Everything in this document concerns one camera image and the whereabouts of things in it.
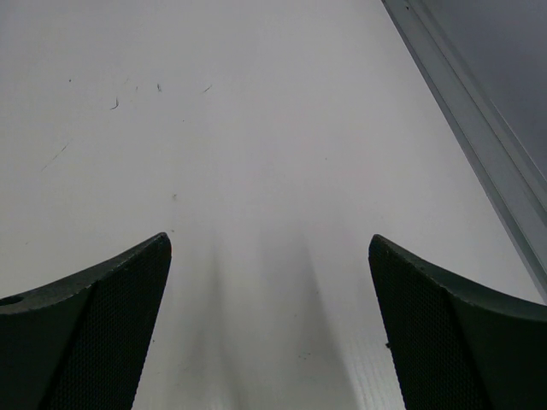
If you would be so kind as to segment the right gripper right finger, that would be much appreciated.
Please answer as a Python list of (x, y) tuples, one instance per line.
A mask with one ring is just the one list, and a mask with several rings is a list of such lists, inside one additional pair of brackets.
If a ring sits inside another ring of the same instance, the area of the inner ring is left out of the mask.
[(374, 235), (373, 286), (407, 409), (544, 409), (546, 307)]

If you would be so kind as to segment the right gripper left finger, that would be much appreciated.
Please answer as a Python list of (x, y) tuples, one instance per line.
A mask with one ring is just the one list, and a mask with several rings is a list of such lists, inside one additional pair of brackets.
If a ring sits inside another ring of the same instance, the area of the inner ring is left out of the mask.
[(3, 409), (130, 409), (172, 260), (165, 232), (1, 300)]

